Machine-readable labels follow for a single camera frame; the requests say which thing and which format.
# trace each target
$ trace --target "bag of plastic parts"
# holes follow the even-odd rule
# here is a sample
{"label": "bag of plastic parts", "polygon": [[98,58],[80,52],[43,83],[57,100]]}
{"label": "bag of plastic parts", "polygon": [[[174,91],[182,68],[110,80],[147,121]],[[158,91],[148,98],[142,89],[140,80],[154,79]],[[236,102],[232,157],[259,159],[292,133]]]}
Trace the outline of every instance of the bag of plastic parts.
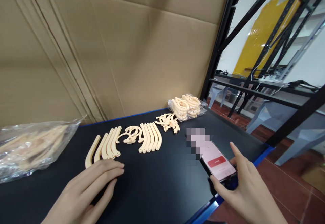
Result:
{"label": "bag of plastic parts", "polygon": [[180,122],[205,114],[207,110],[203,107],[207,105],[192,94],[184,94],[180,98],[168,100],[168,108],[175,113]]}
{"label": "bag of plastic parts", "polygon": [[82,119],[4,127],[0,131],[0,183],[31,175],[55,162]]}

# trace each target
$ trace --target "black tabletop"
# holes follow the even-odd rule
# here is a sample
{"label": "black tabletop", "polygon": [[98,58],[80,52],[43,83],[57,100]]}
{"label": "black tabletop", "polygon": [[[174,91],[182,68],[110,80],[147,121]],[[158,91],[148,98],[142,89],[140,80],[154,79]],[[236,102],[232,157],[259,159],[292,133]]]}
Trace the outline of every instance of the black tabletop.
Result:
{"label": "black tabletop", "polygon": [[[247,79],[247,77],[244,77],[242,75],[230,74],[230,73],[228,75],[216,73],[215,76],[228,78],[230,80],[235,80],[235,81],[239,81],[239,82],[245,82]],[[257,79],[253,79],[252,81],[250,81],[250,84],[259,85],[260,82]],[[285,85],[285,84],[273,83],[273,82],[263,82],[260,84],[261,87],[266,87],[266,88],[271,88],[271,89],[276,89],[276,90],[280,89],[280,91],[283,91],[286,93],[301,95],[301,96],[305,96],[305,97],[311,97],[315,94],[313,91],[311,91],[310,89],[307,89],[307,88],[302,88],[302,87],[290,88],[287,85],[285,85],[285,86],[283,86],[283,85]]]}
{"label": "black tabletop", "polygon": [[[103,136],[117,126],[124,130],[153,122],[164,113],[169,111],[79,127],[58,160],[47,169],[0,184],[0,223],[40,223],[69,180],[85,169],[85,158],[96,135]],[[137,142],[128,145],[121,141],[117,145],[121,156],[116,160],[125,164],[125,172],[118,178],[114,196],[98,223],[184,223],[213,197],[208,174],[187,147],[186,128],[205,128],[228,159],[234,156],[230,141],[251,161],[267,148],[211,110],[179,125],[177,134],[158,126],[163,137],[159,151],[141,154]]]}

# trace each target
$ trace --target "yellow board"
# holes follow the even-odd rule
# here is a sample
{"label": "yellow board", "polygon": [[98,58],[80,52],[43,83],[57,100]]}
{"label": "yellow board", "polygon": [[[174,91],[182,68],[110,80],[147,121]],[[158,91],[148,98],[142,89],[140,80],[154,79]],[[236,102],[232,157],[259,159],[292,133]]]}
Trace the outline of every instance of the yellow board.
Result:
{"label": "yellow board", "polygon": [[[233,74],[240,74],[245,77],[250,74],[250,71],[245,71],[245,68],[252,68],[254,66],[255,62],[257,61],[257,58],[261,54],[265,43],[270,37],[277,21],[279,20],[289,0],[283,1],[278,5],[279,1],[280,0],[271,0],[261,10],[260,15],[254,22],[254,25],[250,33],[248,34],[248,38],[237,61],[237,65],[233,71]],[[279,33],[281,33],[283,29],[289,24],[299,5],[299,0],[295,0],[293,2],[291,9],[289,10],[287,16],[284,18],[284,21],[282,22],[282,25],[274,36],[272,42],[276,39]],[[269,51],[263,57],[262,62],[258,66],[257,70],[263,68],[264,64],[266,63],[273,49],[275,48],[277,42],[272,46],[272,48],[269,49]]]}

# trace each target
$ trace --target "black metal shelf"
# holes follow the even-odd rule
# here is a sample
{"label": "black metal shelf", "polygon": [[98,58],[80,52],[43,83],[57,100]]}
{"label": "black metal shelf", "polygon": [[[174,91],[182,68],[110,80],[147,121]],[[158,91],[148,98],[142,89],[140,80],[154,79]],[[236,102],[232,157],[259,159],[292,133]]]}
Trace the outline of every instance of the black metal shelf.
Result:
{"label": "black metal shelf", "polygon": [[[318,90],[318,92],[313,93],[313,92],[308,91],[307,89],[303,89],[303,88],[291,89],[291,88],[287,88],[285,86],[280,88],[283,84],[280,85],[280,84],[270,83],[270,82],[260,83],[259,81],[254,80],[254,79],[253,79],[253,81],[251,81],[251,77],[253,77],[254,72],[256,72],[257,67],[260,65],[266,52],[273,45],[275,45],[275,48],[273,49],[265,66],[263,67],[262,73],[265,73],[265,72],[273,73],[275,71],[275,68],[279,65],[279,63],[280,63],[281,59],[284,57],[286,51],[290,48],[291,44],[294,42],[295,38],[298,36],[299,31],[303,27],[304,23],[306,23],[308,18],[312,15],[313,11],[315,10],[315,8],[317,7],[317,5],[319,4],[319,2],[321,0],[316,0],[312,7],[310,7],[308,5],[310,0],[300,0],[300,5],[299,5],[298,9],[295,11],[293,18],[290,20],[290,22],[285,27],[285,29],[277,37],[275,37],[278,29],[280,28],[282,22],[284,21],[284,18],[288,14],[288,11],[291,9],[295,0],[288,1],[277,24],[274,27],[269,39],[265,43],[260,56],[258,57],[254,67],[252,68],[252,70],[247,78],[244,78],[239,75],[233,75],[233,74],[228,74],[228,75],[216,74],[216,68],[218,66],[222,51],[234,39],[234,37],[240,32],[240,30],[244,27],[244,25],[256,13],[256,11],[262,6],[262,4],[265,1],[266,0],[257,0],[253,4],[253,6],[249,9],[249,11],[245,14],[245,16],[242,18],[242,20],[238,23],[238,25],[234,28],[234,30],[230,33],[230,35],[228,37],[226,37],[226,35],[229,31],[229,26],[231,24],[235,8],[236,8],[235,4],[238,2],[238,0],[227,0],[200,98],[202,100],[207,99],[211,85],[213,83],[218,83],[220,85],[234,88],[234,89],[240,91],[239,95],[237,96],[236,102],[234,103],[230,113],[228,114],[228,117],[231,117],[232,113],[235,111],[236,105],[239,102],[239,100],[241,99],[244,92],[245,92],[244,101],[243,101],[240,109],[237,112],[238,114],[244,108],[244,106],[246,105],[246,103],[249,101],[249,99],[252,96],[261,97],[264,99],[268,99],[270,101],[274,101],[274,102],[277,102],[277,103],[280,103],[283,105],[290,106],[292,108],[296,108],[297,112],[287,122],[285,122],[283,124],[283,126],[278,131],[276,131],[273,134],[273,136],[266,142],[268,145],[275,147],[282,139],[284,139],[286,136],[288,136],[296,127],[298,127],[303,121],[305,121],[310,115],[312,115],[317,109],[319,109],[325,103],[325,85],[322,88],[320,88]],[[305,9],[308,10],[308,14],[303,19],[303,24],[299,25],[299,27],[295,31],[293,37],[290,39],[290,34],[293,30],[293,27],[294,27],[295,23],[297,22],[297,20],[300,18],[301,13]],[[281,47],[282,47],[282,50],[280,52],[279,59],[276,61],[275,65],[273,65],[273,68],[269,70],[272,60],[275,58],[277,52],[280,51]],[[214,79],[215,76],[228,78],[230,80],[244,82],[244,86],[240,87],[240,86],[237,86],[237,85],[234,85],[231,83],[218,81],[218,80]],[[276,89],[276,90],[279,89],[280,91],[283,91],[283,92],[306,96],[306,97],[309,97],[310,99],[303,105],[300,105],[300,104],[297,104],[292,101],[288,101],[288,100],[285,100],[285,99],[282,99],[282,98],[279,98],[276,96],[263,94],[260,92],[262,87],[267,87],[267,88]]]}
{"label": "black metal shelf", "polygon": [[[215,76],[227,78],[227,79],[239,81],[239,82],[245,82],[247,79],[246,77],[236,75],[236,74],[224,75],[224,74],[216,73]],[[309,97],[309,98],[315,94],[314,92],[312,92],[311,90],[306,89],[306,88],[299,88],[299,87],[289,88],[288,86],[283,86],[281,88],[281,86],[283,85],[282,83],[272,83],[272,82],[261,83],[258,80],[253,80],[253,81],[250,81],[249,84],[253,84],[253,85],[257,85],[257,86],[259,85],[259,87],[265,87],[265,88],[276,89],[276,90],[280,89],[279,91],[282,91],[282,92],[301,95],[301,96],[305,96],[305,97]]]}
{"label": "black metal shelf", "polygon": [[282,98],[276,97],[276,96],[271,96],[271,95],[268,95],[268,94],[265,94],[265,93],[261,93],[261,92],[255,91],[255,90],[251,90],[249,88],[244,88],[244,87],[241,87],[241,86],[237,86],[237,85],[234,85],[234,84],[231,84],[231,83],[221,82],[221,81],[216,80],[216,79],[210,79],[210,81],[212,81],[214,83],[218,83],[218,84],[226,86],[226,87],[229,87],[229,88],[234,88],[236,90],[248,93],[250,95],[254,95],[254,96],[257,96],[257,97],[260,97],[260,98],[263,98],[263,99],[274,101],[276,103],[283,104],[283,105],[289,106],[291,108],[300,109],[301,106],[302,106],[302,104],[295,103],[293,101],[282,99]]}

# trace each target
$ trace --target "floor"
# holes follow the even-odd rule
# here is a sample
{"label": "floor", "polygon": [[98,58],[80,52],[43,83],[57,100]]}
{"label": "floor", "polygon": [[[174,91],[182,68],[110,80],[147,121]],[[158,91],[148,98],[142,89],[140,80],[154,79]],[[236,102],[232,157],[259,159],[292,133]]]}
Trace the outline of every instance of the floor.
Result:
{"label": "floor", "polygon": [[[231,118],[227,114],[229,108],[215,101],[212,110],[230,122],[245,130],[250,119],[234,113]],[[252,132],[256,138],[266,141],[273,131],[259,126]],[[310,150],[307,153],[292,158],[282,166],[273,163],[292,144],[290,139],[284,139],[257,167],[258,172],[268,186],[279,209],[288,224],[318,224],[325,223],[325,195],[305,182],[300,176],[310,166],[323,162],[320,153]],[[210,217],[210,221],[224,221],[228,224],[247,223],[235,210],[224,202]]]}

